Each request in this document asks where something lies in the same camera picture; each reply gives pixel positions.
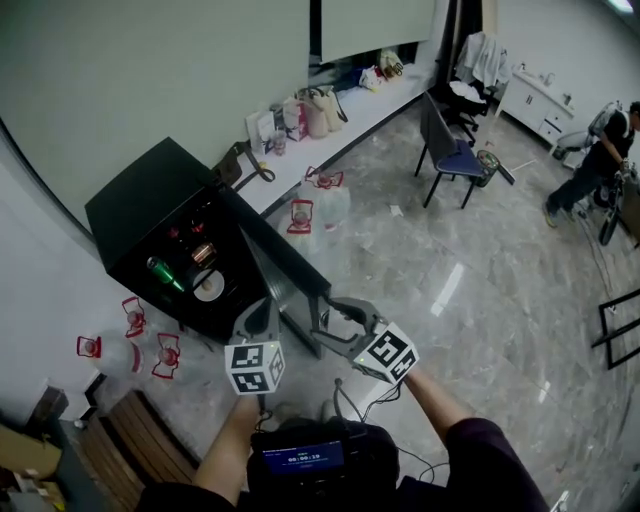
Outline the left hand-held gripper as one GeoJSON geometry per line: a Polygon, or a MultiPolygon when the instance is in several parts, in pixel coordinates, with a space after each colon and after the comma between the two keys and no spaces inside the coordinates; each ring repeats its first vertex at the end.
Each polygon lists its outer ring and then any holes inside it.
{"type": "Polygon", "coordinates": [[[285,368],[279,310],[266,297],[236,319],[225,347],[225,371],[237,395],[264,395],[277,390],[285,368]]]}

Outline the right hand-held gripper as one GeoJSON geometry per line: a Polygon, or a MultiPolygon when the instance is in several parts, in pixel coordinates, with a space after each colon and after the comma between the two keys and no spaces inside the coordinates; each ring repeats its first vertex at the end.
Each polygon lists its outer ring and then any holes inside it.
{"type": "MultiPolygon", "coordinates": [[[[418,363],[419,355],[411,339],[395,322],[388,324],[371,302],[350,297],[333,297],[328,302],[345,319],[361,325],[366,333],[375,332],[373,340],[365,348],[359,349],[351,360],[355,369],[369,377],[397,385],[418,363]]],[[[312,330],[311,337],[342,357],[350,357],[358,342],[357,334],[343,338],[322,330],[312,330]]]]}

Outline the white round plate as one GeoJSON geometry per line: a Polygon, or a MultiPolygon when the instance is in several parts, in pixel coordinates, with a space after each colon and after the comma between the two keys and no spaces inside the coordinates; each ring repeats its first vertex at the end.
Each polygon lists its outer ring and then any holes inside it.
{"type": "Polygon", "coordinates": [[[225,279],[218,270],[205,270],[200,272],[193,282],[193,294],[201,302],[213,302],[217,300],[223,293],[225,288],[225,279]],[[203,282],[209,281],[212,284],[210,291],[201,288],[203,282]]]}

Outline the black mini fridge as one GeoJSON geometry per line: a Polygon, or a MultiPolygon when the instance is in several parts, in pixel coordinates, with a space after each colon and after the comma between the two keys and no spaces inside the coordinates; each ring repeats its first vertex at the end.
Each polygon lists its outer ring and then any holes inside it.
{"type": "Polygon", "coordinates": [[[285,325],[317,358],[324,348],[311,337],[328,316],[330,283],[236,191],[217,182],[212,169],[166,138],[112,179],[85,206],[107,274],[166,315],[226,344],[235,320],[263,298],[277,305],[285,325]],[[202,219],[202,236],[191,220],[202,219]],[[180,238],[168,236],[171,227],[180,238]],[[205,266],[191,253],[211,242],[217,254],[205,266]],[[162,284],[146,267],[157,256],[185,291],[162,284]],[[222,295],[201,302],[195,277],[218,270],[222,295]]]}

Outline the person's right forearm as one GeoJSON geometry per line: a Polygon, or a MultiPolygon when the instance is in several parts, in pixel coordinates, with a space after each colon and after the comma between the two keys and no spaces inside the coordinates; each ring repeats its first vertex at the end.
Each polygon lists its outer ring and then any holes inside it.
{"type": "Polygon", "coordinates": [[[443,443],[446,443],[446,436],[453,426],[473,417],[468,409],[417,366],[407,373],[404,383],[443,443]]]}

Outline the green drink can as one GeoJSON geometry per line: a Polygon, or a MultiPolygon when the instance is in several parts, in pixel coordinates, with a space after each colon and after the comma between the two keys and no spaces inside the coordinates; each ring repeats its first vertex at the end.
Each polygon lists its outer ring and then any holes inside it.
{"type": "Polygon", "coordinates": [[[173,289],[184,292],[183,285],[176,279],[169,265],[157,256],[151,256],[146,262],[147,269],[162,283],[173,289]]]}

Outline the black screen device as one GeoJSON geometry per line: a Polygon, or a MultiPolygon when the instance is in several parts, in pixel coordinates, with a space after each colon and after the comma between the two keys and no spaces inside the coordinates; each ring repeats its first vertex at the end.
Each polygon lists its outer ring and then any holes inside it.
{"type": "Polygon", "coordinates": [[[251,436],[247,478],[252,492],[258,489],[311,490],[335,484],[346,476],[347,434],[318,425],[251,436]]]}

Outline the white low ledge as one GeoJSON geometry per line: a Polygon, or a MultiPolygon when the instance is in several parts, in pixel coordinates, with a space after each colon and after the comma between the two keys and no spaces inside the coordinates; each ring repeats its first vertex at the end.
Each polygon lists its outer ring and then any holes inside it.
{"type": "Polygon", "coordinates": [[[259,156],[273,171],[275,180],[267,183],[254,178],[239,191],[239,195],[258,213],[267,211],[272,204],[301,181],[310,167],[319,169],[366,138],[378,126],[419,98],[426,89],[428,72],[407,64],[403,75],[384,83],[377,91],[363,88],[346,91],[339,99],[348,122],[337,132],[321,139],[307,137],[300,142],[286,143],[285,154],[269,153],[259,156]]]}

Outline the beige tote bag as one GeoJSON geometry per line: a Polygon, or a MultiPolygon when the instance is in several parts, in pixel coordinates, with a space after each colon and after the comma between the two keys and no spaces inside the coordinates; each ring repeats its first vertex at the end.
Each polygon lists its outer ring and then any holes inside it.
{"type": "Polygon", "coordinates": [[[298,99],[303,105],[312,139],[322,139],[341,131],[348,122],[332,85],[300,89],[298,99]]]}

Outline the black office chair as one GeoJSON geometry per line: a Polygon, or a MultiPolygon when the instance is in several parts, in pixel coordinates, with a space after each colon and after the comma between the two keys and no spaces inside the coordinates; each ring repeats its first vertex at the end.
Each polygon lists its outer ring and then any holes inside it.
{"type": "Polygon", "coordinates": [[[474,147],[474,134],[479,129],[475,118],[487,116],[490,104],[498,92],[498,86],[486,87],[478,80],[472,83],[454,80],[436,86],[432,92],[435,94],[435,100],[444,106],[441,115],[446,124],[459,127],[468,136],[469,146],[474,147]]]}

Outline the flat cardboard box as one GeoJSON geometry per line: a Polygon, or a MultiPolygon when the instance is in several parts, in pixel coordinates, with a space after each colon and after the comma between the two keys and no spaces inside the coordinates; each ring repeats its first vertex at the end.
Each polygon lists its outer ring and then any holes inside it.
{"type": "Polygon", "coordinates": [[[51,477],[62,450],[0,424],[0,468],[36,479],[51,477]]]}

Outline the white low cabinet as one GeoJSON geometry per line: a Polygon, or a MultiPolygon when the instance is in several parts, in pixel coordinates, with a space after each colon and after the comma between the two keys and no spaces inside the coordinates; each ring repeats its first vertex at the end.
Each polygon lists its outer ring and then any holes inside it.
{"type": "Polygon", "coordinates": [[[523,72],[513,72],[504,89],[495,118],[503,113],[541,137],[551,152],[575,117],[574,109],[564,104],[559,93],[523,72]]]}

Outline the white jacket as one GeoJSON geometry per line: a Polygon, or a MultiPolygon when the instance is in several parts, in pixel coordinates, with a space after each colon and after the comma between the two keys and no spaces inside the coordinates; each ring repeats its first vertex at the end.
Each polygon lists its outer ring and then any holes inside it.
{"type": "Polygon", "coordinates": [[[511,67],[506,48],[493,35],[470,34],[458,57],[455,77],[467,84],[478,81],[486,88],[507,84],[511,67]]]}

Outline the narrow white roller blind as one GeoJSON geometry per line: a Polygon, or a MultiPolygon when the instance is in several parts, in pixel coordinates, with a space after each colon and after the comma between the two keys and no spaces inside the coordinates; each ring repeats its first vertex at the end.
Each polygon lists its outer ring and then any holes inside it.
{"type": "Polygon", "coordinates": [[[425,41],[436,0],[320,0],[320,56],[332,62],[425,41]]]}

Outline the black curtain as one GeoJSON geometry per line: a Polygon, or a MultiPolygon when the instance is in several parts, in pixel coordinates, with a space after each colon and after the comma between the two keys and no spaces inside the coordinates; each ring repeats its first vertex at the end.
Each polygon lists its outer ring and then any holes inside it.
{"type": "Polygon", "coordinates": [[[482,11],[482,0],[448,0],[445,29],[436,59],[434,89],[441,88],[450,81],[466,38],[482,30],[482,11]]]}

